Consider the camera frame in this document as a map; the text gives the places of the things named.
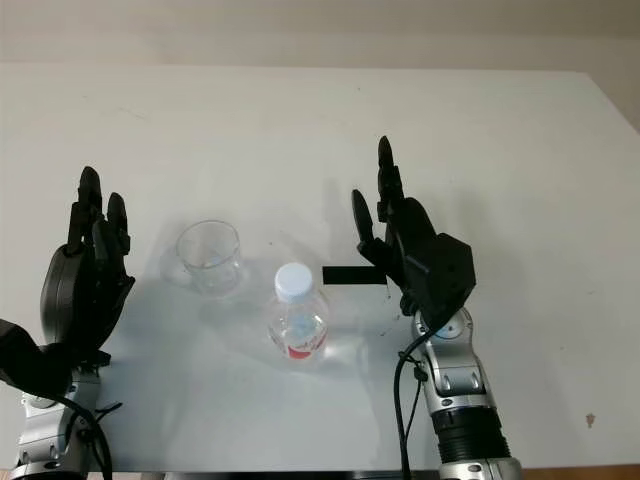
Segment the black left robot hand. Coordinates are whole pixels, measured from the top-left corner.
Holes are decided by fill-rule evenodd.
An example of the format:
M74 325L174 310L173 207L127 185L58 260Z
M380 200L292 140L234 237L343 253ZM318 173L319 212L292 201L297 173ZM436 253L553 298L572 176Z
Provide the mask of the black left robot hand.
M135 283L124 263L130 247L124 199L112 193L103 211L99 174L86 166L71 206L67 241L53 254L40 298L46 341L62 346L76 364L109 361L101 347Z

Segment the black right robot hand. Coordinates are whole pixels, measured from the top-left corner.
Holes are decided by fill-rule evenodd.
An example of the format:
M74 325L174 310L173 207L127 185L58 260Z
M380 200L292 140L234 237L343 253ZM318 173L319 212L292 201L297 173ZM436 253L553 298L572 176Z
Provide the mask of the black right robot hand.
M363 194L351 193L352 212L359 236L358 252L381 270L402 291L401 310L406 315L420 313L427 321L437 317L429 293L429 268L424 259L436 233L424 207L404 195L399 167L394 163L387 137L378 143L378 221L386 225L385 238L373 233L373 220Z

